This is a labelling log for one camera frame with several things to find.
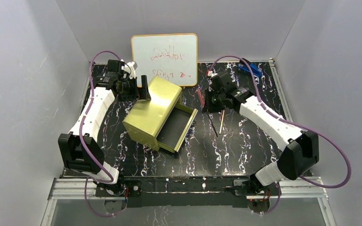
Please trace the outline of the blue stapler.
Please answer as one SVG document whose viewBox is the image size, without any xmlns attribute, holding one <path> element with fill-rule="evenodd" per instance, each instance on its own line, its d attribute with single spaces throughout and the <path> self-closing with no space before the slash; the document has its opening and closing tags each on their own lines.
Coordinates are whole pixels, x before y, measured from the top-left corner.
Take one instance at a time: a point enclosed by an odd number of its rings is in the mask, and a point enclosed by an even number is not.
<svg viewBox="0 0 362 226">
<path fill-rule="evenodd" d="M 250 73 L 250 70 L 245 63 L 249 65 L 254 76 L 260 78 L 263 75 L 262 71 L 255 64 L 251 63 L 245 58 L 242 58 L 242 60 L 237 63 L 237 67 L 246 73 Z"/>
</svg>

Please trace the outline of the aluminium right side rail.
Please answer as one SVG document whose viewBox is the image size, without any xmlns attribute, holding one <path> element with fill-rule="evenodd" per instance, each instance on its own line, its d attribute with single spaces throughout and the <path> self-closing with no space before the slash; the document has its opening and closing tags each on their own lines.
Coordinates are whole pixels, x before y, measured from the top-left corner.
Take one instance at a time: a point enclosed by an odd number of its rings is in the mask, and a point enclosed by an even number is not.
<svg viewBox="0 0 362 226">
<path fill-rule="evenodd" d="M 273 79 L 275 81 L 275 84 L 276 84 L 277 92 L 278 92 L 279 97 L 280 97 L 280 101 L 281 101 L 281 104 L 282 104 L 282 107 L 283 107 L 283 110 L 284 110 L 286 120 L 293 121 L 293 119 L 291 117 L 289 107 L 288 107 L 286 97 L 285 97 L 284 92 L 283 92 L 282 84 L 280 82 L 280 77 L 279 77 L 279 74 L 277 72 L 275 58 L 269 58 L 268 62 L 269 62 L 269 66 L 270 66 L 270 69 L 271 69 L 271 72 L 272 72 L 272 77 L 273 77 Z"/>
</svg>

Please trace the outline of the orange framed whiteboard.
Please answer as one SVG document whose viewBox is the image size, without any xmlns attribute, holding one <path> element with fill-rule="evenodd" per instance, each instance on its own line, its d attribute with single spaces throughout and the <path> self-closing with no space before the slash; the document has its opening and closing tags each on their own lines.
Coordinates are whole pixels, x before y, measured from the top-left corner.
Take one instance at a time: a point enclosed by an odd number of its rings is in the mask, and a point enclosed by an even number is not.
<svg viewBox="0 0 362 226">
<path fill-rule="evenodd" d="M 136 75 L 150 82 L 161 77 L 180 87 L 197 84 L 198 38 L 194 33 L 134 35 L 132 60 Z"/>
</svg>

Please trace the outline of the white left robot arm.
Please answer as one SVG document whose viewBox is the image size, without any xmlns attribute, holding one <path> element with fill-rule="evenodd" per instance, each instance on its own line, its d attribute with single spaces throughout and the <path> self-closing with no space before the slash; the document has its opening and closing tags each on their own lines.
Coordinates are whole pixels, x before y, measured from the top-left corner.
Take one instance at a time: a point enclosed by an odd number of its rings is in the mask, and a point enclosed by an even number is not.
<svg viewBox="0 0 362 226">
<path fill-rule="evenodd" d="M 108 60 L 105 71 L 91 78 L 90 96 L 76 124 L 60 134 L 58 146 L 64 167 L 92 177 L 96 182 L 114 185 L 120 171 L 104 160 L 98 145 L 103 119 L 115 100 L 129 102 L 149 100 L 147 77 L 137 86 L 136 62 Z"/>
</svg>

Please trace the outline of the aluminium front rail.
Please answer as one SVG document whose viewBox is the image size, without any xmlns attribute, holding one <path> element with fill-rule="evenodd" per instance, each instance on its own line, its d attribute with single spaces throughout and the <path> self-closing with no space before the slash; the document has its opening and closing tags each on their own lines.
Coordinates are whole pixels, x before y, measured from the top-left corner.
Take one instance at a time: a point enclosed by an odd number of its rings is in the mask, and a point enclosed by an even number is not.
<svg viewBox="0 0 362 226">
<path fill-rule="evenodd" d="M 222 194 L 223 187 L 237 186 L 234 180 L 247 180 L 238 176 L 205 176 L 205 177 L 126 177 L 125 184 L 129 189 L 128 197 L 141 197 L 143 194 Z M 83 199 L 85 178 L 54 179 L 49 199 Z M 328 198 L 325 188 L 312 185 L 302 179 L 279 182 L 281 198 Z M 125 192 L 111 195 L 106 189 L 94 184 L 91 180 L 86 188 L 87 198 L 91 199 L 124 199 Z"/>
</svg>

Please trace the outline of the thin wooden stick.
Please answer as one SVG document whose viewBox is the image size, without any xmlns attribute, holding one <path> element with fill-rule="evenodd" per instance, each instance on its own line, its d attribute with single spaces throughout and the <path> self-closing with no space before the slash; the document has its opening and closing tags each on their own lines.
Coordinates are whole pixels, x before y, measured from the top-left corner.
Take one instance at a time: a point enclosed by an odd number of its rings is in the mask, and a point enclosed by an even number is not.
<svg viewBox="0 0 362 226">
<path fill-rule="evenodd" d="M 225 109 L 223 109 L 222 112 L 221 112 L 221 122 L 220 122 L 219 135 L 222 133 L 224 116 L 225 116 Z"/>
</svg>

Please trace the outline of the green metal drawer chest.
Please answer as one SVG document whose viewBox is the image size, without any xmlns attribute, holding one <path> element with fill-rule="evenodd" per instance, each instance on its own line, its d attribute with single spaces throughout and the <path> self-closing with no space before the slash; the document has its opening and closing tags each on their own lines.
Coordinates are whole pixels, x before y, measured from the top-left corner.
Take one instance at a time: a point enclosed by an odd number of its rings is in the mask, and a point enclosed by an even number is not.
<svg viewBox="0 0 362 226">
<path fill-rule="evenodd" d="M 123 125 L 131 140 L 155 151 L 180 151 L 197 114 L 182 104 L 182 88 L 155 76 L 148 84 L 150 100 L 138 100 Z"/>
</svg>

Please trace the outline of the aluminium rail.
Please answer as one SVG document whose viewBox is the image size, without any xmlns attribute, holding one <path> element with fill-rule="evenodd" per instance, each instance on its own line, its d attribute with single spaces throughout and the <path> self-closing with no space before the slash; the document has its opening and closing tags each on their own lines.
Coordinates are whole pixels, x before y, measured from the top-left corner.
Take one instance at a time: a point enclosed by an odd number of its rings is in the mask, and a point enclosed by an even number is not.
<svg viewBox="0 0 362 226">
<path fill-rule="evenodd" d="M 273 77 L 273 79 L 275 81 L 275 84 L 276 84 L 277 92 L 278 92 L 279 97 L 280 97 L 280 101 L 281 101 L 281 104 L 282 104 L 282 107 L 283 107 L 283 110 L 284 110 L 286 120 L 293 121 L 293 119 L 291 117 L 289 107 L 288 107 L 286 97 L 285 97 L 284 92 L 283 92 L 282 84 L 280 82 L 280 77 L 279 77 L 279 74 L 277 72 L 275 58 L 269 58 L 268 62 L 269 62 L 269 66 L 270 66 L 270 69 L 271 69 L 271 72 L 272 72 L 272 77 Z"/>
<path fill-rule="evenodd" d="M 238 176 L 205 176 L 205 177 L 126 177 L 125 184 L 129 189 L 128 197 L 141 197 L 143 194 L 222 194 L 223 187 L 237 186 L 234 180 L 247 180 Z M 85 178 L 54 179 L 49 199 L 83 199 Z M 302 179 L 279 182 L 281 198 L 328 198 L 325 188 L 312 185 Z M 87 198 L 91 199 L 124 199 L 125 192 L 111 195 L 106 189 L 94 184 L 91 180 L 86 188 Z"/>
</svg>

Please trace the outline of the red lip pencil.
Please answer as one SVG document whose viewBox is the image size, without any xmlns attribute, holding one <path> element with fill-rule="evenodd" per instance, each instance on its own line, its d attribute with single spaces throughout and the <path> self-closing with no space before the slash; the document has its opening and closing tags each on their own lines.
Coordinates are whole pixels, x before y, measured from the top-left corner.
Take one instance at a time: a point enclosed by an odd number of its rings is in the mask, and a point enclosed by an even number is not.
<svg viewBox="0 0 362 226">
<path fill-rule="evenodd" d="M 204 101 L 204 97 L 203 97 L 203 94 L 202 94 L 202 91 L 201 91 L 200 88 L 197 88 L 197 93 L 198 93 L 198 96 L 199 96 L 201 106 L 203 107 L 204 104 L 205 104 L 205 101 Z"/>
</svg>

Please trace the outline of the black eyeliner pencil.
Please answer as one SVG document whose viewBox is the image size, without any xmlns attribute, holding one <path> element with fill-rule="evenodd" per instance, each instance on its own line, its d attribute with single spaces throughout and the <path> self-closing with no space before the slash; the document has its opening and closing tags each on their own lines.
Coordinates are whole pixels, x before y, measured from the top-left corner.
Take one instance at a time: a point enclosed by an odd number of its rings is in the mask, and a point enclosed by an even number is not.
<svg viewBox="0 0 362 226">
<path fill-rule="evenodd" d="M 214 133 L 215 133 L 215 135 L 216 135 L 216 137 L 218 137 L 217 130 L 216 130 L 216 128 L 215 128 L 214 122 L 213 122 L 210 114 L 209 114 L 209 113 L 206 113 L 206 114 L 207 114 L 207 116 L 208 116 L 208 118 L 209 118 L 210 125 L 211 125 L 211 127 L 212 127 L 212 129 L 213 129 L 213 131 L 214 131 Z"/>
</svg>

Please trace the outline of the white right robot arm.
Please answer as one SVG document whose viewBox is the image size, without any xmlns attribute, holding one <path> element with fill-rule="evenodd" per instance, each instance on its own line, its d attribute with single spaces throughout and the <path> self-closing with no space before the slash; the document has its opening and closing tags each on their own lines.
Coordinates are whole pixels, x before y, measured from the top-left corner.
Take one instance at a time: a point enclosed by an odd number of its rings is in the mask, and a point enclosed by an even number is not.
<svg viewBox="0 0 362 226">
<path fill-rule="evenodd" d="M 249 87 L 238 87 L 231 75 L 208 72 L 209 88 L 204 91 L 206 113 L 229 108 L 252 121 L 277 144 L 282 151 L 279 159 L 249 176 L 248 181 L 236 185 L 238 190 L 259 192 L 275 182 L 295 180 L 319 161 L 319 136 L 285 123 L 284 118 L 258 100 Z"/>
</svg>

